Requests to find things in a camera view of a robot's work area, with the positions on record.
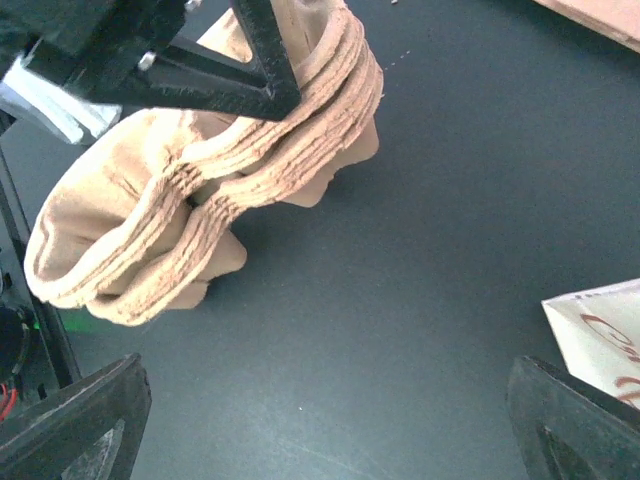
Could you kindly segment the orange kraft paper bag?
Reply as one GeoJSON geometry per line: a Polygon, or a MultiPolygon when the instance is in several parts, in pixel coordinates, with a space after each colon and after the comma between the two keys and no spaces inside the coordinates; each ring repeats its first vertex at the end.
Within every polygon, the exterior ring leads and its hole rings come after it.
{"type": "Polygon", "coordinates": [[[639,52],[639,0],[536,0],[536,3],[639,52]]]}

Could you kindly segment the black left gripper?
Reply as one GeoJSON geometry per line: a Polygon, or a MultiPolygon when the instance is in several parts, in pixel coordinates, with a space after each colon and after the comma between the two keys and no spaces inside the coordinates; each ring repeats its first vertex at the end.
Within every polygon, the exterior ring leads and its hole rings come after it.
{"type": "Polygon", "coordinates": [[[4,1],[1,128],[27,120],[63,141],[95,141],[130,103],[280,121],[300,87],[269,1],[232,1],[250,49],[235,60],[180,30],[195,1],[4,1]]]}

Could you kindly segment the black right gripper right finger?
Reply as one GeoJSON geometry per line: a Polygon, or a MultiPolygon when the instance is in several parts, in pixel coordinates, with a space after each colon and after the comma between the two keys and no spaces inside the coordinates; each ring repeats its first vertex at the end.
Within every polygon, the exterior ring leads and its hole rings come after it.
{"type": "Polygon", "coordinates": [[[519,357],[509,416],[530,479],[637,479],[639,411],[535,357],[519,357]]]}

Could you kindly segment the brown pulp cup carrier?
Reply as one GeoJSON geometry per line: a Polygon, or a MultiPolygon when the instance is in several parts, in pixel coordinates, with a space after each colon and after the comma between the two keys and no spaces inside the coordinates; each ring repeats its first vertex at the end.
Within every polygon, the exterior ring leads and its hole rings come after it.
{"type": "Polygon", "coordinates": [[[144,109],[61,177],[24,260],[41,301],[137,326],[191,309],[243,267],[231,232],[245,211],[316,205],[335,173],[378,150],[383,72],[342,1],[278,1],[302,102],[284,120],[144,109]]]}

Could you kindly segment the printed white paper bag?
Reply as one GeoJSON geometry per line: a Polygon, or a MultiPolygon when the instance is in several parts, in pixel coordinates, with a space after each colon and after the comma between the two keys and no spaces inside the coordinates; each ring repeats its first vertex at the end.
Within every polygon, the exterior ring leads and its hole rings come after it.
{"type": "Polygon", "coordinates": [[[569,373],[639,407],[639,281],[541,302],[569,373]]]}

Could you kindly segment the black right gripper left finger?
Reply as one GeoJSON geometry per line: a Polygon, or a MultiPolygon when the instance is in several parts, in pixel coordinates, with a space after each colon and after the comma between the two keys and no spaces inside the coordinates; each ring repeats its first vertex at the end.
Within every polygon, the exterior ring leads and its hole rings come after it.
{"type": "Polygon", "coordinates": [[[129,479],[152,404],[126,355],[1,424],[3,479],[129,479]]]}

